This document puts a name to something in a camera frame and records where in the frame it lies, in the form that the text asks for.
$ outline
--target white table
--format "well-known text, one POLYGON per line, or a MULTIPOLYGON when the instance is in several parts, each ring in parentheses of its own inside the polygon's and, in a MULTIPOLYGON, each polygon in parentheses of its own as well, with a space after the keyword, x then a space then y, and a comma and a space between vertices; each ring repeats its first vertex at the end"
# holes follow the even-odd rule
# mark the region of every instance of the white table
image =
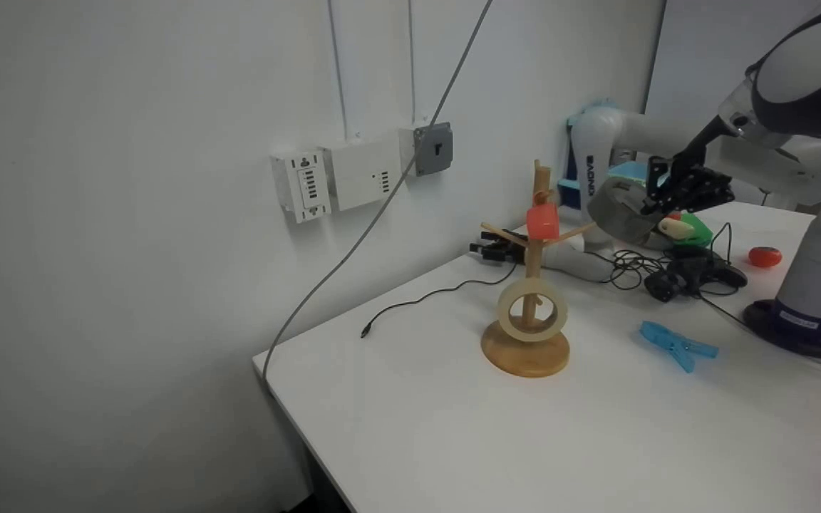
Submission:
MULTIPOLYGON (((809 217, 727 205, 708 221, 792 257, 809 217)), ((701 302, 661 304, 550 277, 571 302, 571 365, 550 379, 494 368, 479 335, 503 288, 466 288, 363 325, 469 277, 460 257, 273 352, 272 386, 363 513, 821 513, 821 361, 785 352, 701 302), (637 335, 645 319, 715 341, 688 375, 637 335)), ((785 268, 719 300, 772 295, 785 268)))

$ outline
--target power outlet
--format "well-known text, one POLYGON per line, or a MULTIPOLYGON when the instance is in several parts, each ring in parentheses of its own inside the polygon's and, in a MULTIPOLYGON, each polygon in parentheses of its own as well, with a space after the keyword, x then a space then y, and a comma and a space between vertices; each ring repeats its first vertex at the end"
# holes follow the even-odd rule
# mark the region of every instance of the power outlet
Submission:
POLYGON ((450 167, 456 156, 456 136, 450 123, 413 127, 413 166, 416 176, 450 167))
POLYGON ((340 211, 383 203, 403 174, 403 146, 397 134, 329 147, 329 158, 340 211))
POLYGON ((297 224, 330 213, 330 190, 326 174, 326 154, 305 147, 282 156, 272 156, 280 205, 297 224))

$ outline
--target wooden base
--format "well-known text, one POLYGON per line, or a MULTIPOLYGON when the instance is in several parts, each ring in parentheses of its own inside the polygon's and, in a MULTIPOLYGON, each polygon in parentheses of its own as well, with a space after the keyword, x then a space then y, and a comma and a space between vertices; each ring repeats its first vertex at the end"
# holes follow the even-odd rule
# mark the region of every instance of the wooden base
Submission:
POLYGON ((554 375, 571 361, 564 332, 527 344, 507 335, 497 322, 486 331, 483 351, 497 368, 517 375, 554 375))

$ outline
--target pink object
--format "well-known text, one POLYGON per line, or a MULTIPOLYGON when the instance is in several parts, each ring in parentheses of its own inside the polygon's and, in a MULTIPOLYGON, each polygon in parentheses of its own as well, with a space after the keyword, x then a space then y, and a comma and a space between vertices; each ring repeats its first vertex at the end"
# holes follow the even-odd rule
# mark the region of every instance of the pink object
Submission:
POLYGON ((554 241, 560 238, 560 207, 557 205, 531 205, 527 207, 527 235, 540 241, 554 241))

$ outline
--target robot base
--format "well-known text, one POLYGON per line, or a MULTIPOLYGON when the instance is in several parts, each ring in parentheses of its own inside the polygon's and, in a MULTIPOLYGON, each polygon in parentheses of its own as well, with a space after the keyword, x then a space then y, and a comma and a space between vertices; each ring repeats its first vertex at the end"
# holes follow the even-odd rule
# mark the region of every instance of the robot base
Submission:
POLYGON ((779 344, 785 351, 792 351, 792 352, 802 352, 802 355, 809 355, 809 358, 821 358, 821 344, 803 338, 803 335, 795 335, 785 327, 785 322, 772 312, 772 300, 765 300, 765 302, 754 302, 748 311, 745 311, 745 322, 754 332, 758 332, 761 338, 766 338, 771 344, 779 344))

